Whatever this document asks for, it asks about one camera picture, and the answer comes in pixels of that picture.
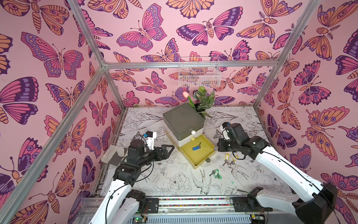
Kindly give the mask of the keys with yellow tag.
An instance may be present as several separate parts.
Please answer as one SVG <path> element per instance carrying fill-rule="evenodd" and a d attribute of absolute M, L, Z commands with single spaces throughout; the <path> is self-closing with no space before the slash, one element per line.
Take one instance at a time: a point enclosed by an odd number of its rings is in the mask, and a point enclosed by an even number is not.
<path fill-rule="evenodd" d="M 223 166 L 228 165 L 229 163 L 230 163 L 230 155 L 225 154 L 225 160 L 224 160 Z"/>

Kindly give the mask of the key with blue tag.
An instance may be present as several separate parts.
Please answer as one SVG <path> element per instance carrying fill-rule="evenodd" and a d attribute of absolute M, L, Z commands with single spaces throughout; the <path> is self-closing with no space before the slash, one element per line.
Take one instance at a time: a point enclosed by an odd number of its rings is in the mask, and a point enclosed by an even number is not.
<path fill-rule="evenodd" d="M 201 149 L 201 142 L 192 148 L 193 151 Z"/>

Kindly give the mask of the yellow bottom drawer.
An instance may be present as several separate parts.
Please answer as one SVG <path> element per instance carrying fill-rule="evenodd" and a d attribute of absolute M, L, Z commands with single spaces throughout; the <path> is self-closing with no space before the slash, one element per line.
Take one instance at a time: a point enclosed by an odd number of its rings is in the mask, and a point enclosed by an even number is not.
<path fill-rule="evenodd" d="M 193 151 L 192 148 L 200 142 L 201 149 Z M 203 134 L 196 137 L 194 141 L 190 140 L 185 145 L 179 147 L 179 151 L 188 160 L 193 169 L 197 169 L 206 159 L 209 159 L 216 153 L 214 144 Z"/>

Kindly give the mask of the key with green tag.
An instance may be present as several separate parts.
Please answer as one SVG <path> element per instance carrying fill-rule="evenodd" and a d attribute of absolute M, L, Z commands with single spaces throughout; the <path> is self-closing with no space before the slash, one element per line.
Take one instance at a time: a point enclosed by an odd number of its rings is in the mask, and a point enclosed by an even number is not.
<path fill-rule="evenodd" d="M 220 180 L 222 179 L 222 176 L 220 175 L 218 169 L 213 170 L 209 176 L 213 176 L 214 178 L 220 179 Z"/>

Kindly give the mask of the green three-drawer cabinet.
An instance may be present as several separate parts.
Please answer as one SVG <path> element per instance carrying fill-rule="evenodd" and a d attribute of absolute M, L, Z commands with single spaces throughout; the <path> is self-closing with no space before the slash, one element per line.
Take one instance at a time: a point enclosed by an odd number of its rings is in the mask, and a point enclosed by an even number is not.
<path fill-rule="evenodd" d="M 165 112 L 163 120 L 170 138 L 178 147 L 203 134 L 205 119 L 189 103 Z"/>

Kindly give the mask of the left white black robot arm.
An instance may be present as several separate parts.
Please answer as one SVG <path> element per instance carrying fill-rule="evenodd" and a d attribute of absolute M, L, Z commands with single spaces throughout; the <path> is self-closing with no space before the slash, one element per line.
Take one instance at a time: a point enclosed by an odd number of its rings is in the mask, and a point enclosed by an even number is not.
<path fill-rule="evenodd" d="M 142 167 L 170 157 L 174 145 L 161 145 L 150 149 L 148 141 L 132 140 L 128 147 L 126 161 L 119 164 L 113 175 L 109 190 L 104 197 L 91 224 L 126 224 L 137 212 L 145 211 L 146 196 L 133 189 L 140 182 Z"/>

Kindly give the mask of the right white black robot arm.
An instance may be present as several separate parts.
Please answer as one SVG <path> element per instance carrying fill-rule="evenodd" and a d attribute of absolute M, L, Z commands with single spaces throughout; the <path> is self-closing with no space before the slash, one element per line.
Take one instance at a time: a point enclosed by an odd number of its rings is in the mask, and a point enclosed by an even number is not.
<path fill-rule="evenodd" d="M 337 188 L 333 184 L 321 183 L 302 172 L 262 137 L 250 138 L 239 123 L 224 122 L 221 131 L 223 137 L 217 143 L 219 152 L 242 153 L 270 169 L 294 191 L 293 195 L 287 195 L 256 187 L 242 201 L 233 198 L 236 210 L 272 208 L 295 215 L 304 224 L 323 224 L 334 212 Z"/>

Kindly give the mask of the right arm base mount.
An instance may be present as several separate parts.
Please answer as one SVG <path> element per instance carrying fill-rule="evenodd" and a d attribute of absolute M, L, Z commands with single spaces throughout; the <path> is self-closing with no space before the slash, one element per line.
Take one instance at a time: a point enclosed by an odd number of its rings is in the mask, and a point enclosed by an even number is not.
<path fill-rule="evenodd" d="M 258 193 L 263 190 L 262 187 L 256 187 L 246 196 L 236 196 L 230 198 L 230 204 L 233 205 L 235 212 L 262 212 L 273 211 L 272 208 L 262 207 L 256 199 Z"/>

